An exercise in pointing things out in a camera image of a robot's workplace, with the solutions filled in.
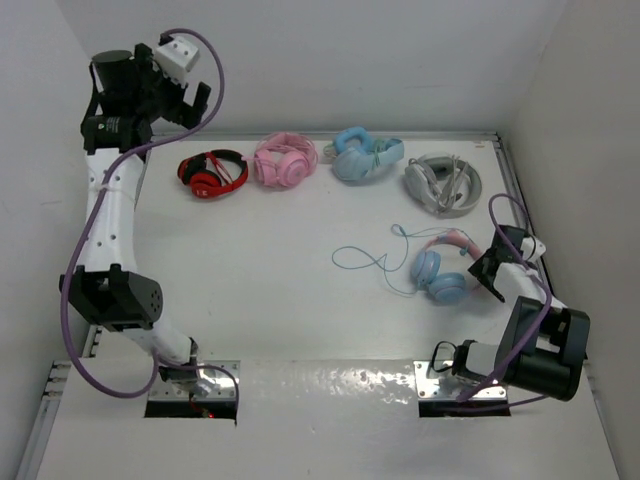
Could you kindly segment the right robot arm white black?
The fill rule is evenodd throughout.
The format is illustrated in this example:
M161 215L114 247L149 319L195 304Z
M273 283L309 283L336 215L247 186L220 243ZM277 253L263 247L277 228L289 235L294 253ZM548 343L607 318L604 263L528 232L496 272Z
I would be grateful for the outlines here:
M469 268L509 316L498 344L465 340L453 348L448 364L438 366L437 375L461 389L459 403L496 384L561 402L577 393L590 318L558 300L541 278L535 262L544 251L524 229L499 225L490 247Z

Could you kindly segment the blue pink cat-ear headphones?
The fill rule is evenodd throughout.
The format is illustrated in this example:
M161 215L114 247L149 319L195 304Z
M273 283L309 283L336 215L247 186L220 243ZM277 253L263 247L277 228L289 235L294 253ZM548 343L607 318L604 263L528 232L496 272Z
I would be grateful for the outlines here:
M400 224L393 224L390 231L394 236L402 238L404 242L404 255L397 266L390 267L388 265L387 253L375 257L355 245L345 245L334 250L331 254L331 262L334 266L348 271L376 267L383 273L386 286L394 294L411 297L419 292L424 292L431 301L441 305L459 304L477 289L477 286L468 284L464 273L444 271L443 256L437 251L438 247L446 246L454 248L463 259L468 259L471 262L478 260L482 251L468 233L454 227L431 227L409 233ZM406 290L396 287L390 281L389 275L399 272L407 263L412 239L427 239L428 242L419 250L411 263L409 278L412 282L412 288ZM361 254L368 262L359 265L340 263L338 255L345 252Z

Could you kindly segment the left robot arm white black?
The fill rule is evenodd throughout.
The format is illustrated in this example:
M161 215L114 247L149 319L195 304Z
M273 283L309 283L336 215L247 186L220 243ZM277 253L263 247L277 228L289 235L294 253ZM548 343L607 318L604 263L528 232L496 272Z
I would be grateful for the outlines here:
M80 126L86 223L59 281L65 339L75 310L88 324L136 343L152 356L154 371L166 375L192 364L195 344L172 326L160 284L138 270L135 210L155 145L153 123L164 119L192 130L207 109L211 89L205 83L192 104L184 100L186 76L198 58L198 48L176 35L155 48L139 44L91 58L92 91Z

